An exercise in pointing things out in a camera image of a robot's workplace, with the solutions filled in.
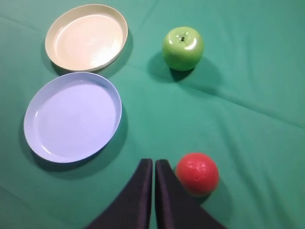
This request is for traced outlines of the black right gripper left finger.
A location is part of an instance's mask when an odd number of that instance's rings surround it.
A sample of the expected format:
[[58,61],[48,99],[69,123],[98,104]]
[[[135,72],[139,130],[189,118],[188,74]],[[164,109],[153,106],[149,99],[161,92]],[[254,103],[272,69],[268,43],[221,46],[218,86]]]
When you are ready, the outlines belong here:
[[147,229],[152,205],[153,162],[142,159],[118,197],[88,229]]

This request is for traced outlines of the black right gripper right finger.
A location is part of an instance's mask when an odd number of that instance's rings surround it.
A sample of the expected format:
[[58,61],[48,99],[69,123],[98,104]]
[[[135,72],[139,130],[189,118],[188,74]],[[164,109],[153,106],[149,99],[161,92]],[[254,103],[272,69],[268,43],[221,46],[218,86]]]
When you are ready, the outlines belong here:
[[155,214],[159,229],[224,229],[183,188],[168,160],[155,162]]

